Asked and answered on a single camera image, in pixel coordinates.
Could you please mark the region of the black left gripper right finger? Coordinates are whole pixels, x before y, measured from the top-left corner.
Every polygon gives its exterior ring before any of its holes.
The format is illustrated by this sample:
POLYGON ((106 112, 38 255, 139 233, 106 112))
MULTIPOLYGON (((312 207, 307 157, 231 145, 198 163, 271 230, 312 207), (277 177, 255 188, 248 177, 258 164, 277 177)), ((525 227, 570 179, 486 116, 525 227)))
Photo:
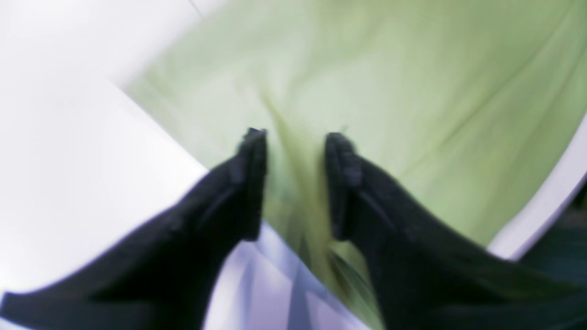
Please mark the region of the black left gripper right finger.
POLYGON ((365 259, 388 330, 584 330, 586 288, 491 255, 343 134, 325 142, 332 234, 365 259))

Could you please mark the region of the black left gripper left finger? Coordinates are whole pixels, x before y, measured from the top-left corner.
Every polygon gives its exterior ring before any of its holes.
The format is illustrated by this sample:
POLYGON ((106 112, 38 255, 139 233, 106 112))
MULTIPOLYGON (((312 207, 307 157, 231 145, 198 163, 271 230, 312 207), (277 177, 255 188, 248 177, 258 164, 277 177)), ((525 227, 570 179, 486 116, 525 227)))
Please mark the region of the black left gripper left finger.
POLYGON ((261 227, 267 133, 249 129, 233 157, 175 205, 67 278, 7 292, 1 317, 32 330, 199 330, 225 259, 261 227))

